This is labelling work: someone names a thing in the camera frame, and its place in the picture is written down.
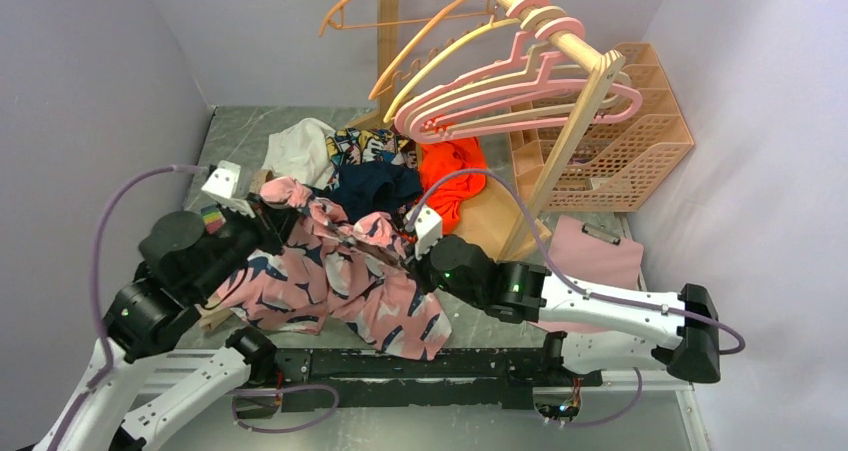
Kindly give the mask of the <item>pink patterned shorts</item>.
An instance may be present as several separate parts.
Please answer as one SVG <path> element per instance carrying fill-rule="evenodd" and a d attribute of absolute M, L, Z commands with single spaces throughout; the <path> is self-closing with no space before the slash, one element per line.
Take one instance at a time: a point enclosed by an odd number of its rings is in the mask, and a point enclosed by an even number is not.
<path fill-rule="evenodd" d="M 329 318 L 379 352 L 432 360 L 452 326 L 437 296 L 401 266 L 406 240 L 390 216 L 352 221 L 343 208 L 289 177 L 263 185 L 261 198 L 298 212 L 277 250 L 254 251 L 212 297 L 266 331 L 318 334 Z"/>

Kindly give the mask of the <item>navy blue shorts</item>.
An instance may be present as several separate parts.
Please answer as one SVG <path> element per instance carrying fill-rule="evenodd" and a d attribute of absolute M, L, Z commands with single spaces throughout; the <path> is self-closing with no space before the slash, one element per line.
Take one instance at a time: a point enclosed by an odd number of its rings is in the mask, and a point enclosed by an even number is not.
<path fill-rule="evenodd" d="M 350 221 L 384 212 L 397 214 L 423 194 L 416 169 L 384 161 L 345 164 L 339 168 L 335 188 L 328 199 L 338 204 Z"/>

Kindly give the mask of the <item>wooden clothes rack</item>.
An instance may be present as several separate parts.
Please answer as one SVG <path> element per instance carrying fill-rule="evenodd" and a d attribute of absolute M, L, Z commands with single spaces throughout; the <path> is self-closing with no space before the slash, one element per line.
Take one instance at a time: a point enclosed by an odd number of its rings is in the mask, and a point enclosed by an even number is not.
<path fill-rule="evenodd" d="M 517 0 L 493 0 L 506 11 Z M 592 124 L 615 124 L 640 107 L 639 92 L 616 82 L 623 55 L 601 54 L 571 34 L 558 32 L 550 42 L 565 56 L 552 63 L 541 59 L 527 81 L 453 98 L 436 105 L 426 103 L 412 114 L 413 131 L 407 136 L 418 144 L 455 142 L 479 136 L 560 126 L 551 159 L 540 171 L 525 206 L 506 186 L 486 185 L 480 196 L 462 203 L 455 234 L 479 245 L 496 260 L 520 260 L 535 249 L 525 234 L 541 230 L 536 218 L 552 195 L 556 181 Z"/>

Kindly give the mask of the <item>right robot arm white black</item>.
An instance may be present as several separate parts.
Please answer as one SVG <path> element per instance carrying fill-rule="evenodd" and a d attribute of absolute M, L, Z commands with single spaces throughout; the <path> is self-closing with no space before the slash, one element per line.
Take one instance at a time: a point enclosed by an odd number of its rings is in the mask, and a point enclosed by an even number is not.
<path fill-rule="evenodd" d="M 405 266 L 425 291 L 444 291 L 502 322 L 550 326 L 557 347 L 539 360 L 550 384 L 626 368 L 691 383 L 721 379 L 718 316 L 700 285 L 657 293 L 580 281 L 544 266 L 497 263 L 455 235 Z"/>

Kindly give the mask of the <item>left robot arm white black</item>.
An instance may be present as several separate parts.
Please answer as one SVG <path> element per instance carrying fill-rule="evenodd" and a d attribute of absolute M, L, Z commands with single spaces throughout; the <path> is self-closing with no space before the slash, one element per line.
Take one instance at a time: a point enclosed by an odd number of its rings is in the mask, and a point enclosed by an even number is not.
<path fill-rule="evenodd" d="M 199 305 L 255 250 L 278 250 L 298 220 L 292 208 L 250 195 L 247 214 L 225 211 L 224 225 L 207 231 L 202 217 L 176 211 L 160 218 L 140 243 L 136 279 L 105 313 L 106 339 L 37 450 L 158 450 L 180 428 L 242 385 L 277 383 L 276 347 L 259 331 L 241 328 L 188 377 L 140 407 L 146 379 L 163 365 L 200 318 Z"/>

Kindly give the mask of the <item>beige shorts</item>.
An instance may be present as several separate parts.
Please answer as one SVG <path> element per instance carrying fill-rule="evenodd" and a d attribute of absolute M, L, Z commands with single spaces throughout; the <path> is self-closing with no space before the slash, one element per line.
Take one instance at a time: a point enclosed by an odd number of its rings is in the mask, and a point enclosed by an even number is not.
<path fill-rule="evenodd" d="M 270 170 L 261 169 L 256 171 L 253 175 L 249 191 L 258 193 L 261 187 L 272 178 L 273 173 Z M 232 315 L 232 311 L 220 303 L 220 299 L 217 294 L 213 294 L 211 296 L 207 306 L 216 306 L 216 308 L 211 311 L 203 309 L 200 310 L 200 319 L 197 322 L 197 326 L 204 335 L 212 333 Z"/>

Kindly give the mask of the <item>front orange hanger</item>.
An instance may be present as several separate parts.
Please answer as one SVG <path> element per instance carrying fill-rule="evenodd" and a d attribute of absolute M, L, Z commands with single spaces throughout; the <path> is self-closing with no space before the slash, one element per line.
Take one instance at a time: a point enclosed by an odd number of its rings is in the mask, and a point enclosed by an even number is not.
<path fill-rule="evenodd" d="M 394 81 L 394 73 L 399 69 L 400 65 L 407 57 L 415 50 L 418 44 L 442 21 L 446 19 L 454 19 L 452 12 L 466 3 L 469 0 L 454 0 L 433 17 L 426 20 L 423 27 L 401 48 L 401 50 L 392 58 L 388 66 L 381 72 L 377 78 L 372 90 L 369 93 L 369 99 L 374 100 L 384 93 L 383 89 L 389 86 Z"/>

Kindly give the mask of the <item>yellow hanger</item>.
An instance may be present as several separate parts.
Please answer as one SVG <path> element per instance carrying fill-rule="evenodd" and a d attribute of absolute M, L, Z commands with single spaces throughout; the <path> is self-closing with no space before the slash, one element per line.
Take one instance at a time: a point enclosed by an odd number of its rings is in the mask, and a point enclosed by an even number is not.
<path fill-rule="evenodd" d="M 477 38 L 498 30 L 504 27 L 517 26 L 519 20 L 517 18 L 505 18 L 498 21 L 493 21 L 490 23 L 483 24 L 468 33 L 464 34 L 460 38 L 456 39 L 449 45 L 447 45 L 444 49 L 439 51 L 433 58 L 431 58 L 408 82 L 407 84 L 396 94 L 395 98 L 389 105 L 388 110 L 385 112 L 382 118 L 382 122 L 384 124 L 389 124 L 395 115 L 397 114 L 399 108 L 406 101 L 406 97 L 409 93 L 439 64 L 441 64 L 444 60 L 450 57 L 454 52 L 458 51 L 460 48 L 465 45 L 471 43 Z"/>

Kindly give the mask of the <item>white garment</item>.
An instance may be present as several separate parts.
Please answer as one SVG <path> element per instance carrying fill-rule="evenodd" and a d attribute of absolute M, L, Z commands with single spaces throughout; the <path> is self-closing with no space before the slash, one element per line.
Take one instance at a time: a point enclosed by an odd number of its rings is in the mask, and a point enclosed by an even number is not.
<path fill-rule="evenodd" d="M 326 146 L 335 129 L 315 118 L 298 123 L 268 137 L 263 170 L 275 178 L 291 177 L 304 185 L 324 188 L 334 172 Z"/>

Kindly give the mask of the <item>yellow black patterned garment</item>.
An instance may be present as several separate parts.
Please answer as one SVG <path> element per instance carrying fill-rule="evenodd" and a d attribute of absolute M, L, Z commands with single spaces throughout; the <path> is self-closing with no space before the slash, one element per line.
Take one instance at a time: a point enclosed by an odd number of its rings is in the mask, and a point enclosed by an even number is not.
<path fill-rule="evenodd" d="M 358 129 L 348 127 L 336 131 L 325 140 L 334 166 L 362 164 L 372 161 L 416 169 L 416 144 L 393 128 Z"/>

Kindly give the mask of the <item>pink clipboard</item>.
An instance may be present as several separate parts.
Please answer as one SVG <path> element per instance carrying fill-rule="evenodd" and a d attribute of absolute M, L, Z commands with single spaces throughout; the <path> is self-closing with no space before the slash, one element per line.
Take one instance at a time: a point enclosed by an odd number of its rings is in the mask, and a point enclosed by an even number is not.
<path fill-rule="evenodd" d="M 595 231 L 583 221 L 561 216 L 552 235 L 548 255 L 564 274 L 630 290 L 639 290 L 644 246 L 621 231 Z"/>

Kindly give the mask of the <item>peach plastic file organizer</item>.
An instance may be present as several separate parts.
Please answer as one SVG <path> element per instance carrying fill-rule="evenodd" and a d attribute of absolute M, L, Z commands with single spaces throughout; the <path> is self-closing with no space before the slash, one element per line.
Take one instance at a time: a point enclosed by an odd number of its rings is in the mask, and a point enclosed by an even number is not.
<path fill-rule="evenodd" d="M 653 46 L 620 43 L 623 71 L 643 97 L 634 116 L 593 124 L 546 205 L 548 211 L 632 212 L 694 148 L 695 142 Z"/>

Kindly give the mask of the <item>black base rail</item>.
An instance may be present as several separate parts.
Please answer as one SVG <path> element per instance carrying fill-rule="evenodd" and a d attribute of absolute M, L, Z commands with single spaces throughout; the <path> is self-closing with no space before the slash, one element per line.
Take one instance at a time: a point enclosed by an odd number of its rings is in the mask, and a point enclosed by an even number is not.
<path fill-rule="evenodd" d="M 342 408 L 496 405 L 529 410 L 536 400 L 566 395 L 579 385 L 582 393 L 682 391 L 690 384 L 662 370 L 594 371 L 576 375 L 560 358 L 539 348 L 454 348 L 432 361 L 414 361 L 364 349 L 282 348 L 262 385 L 334 387 Z"/>

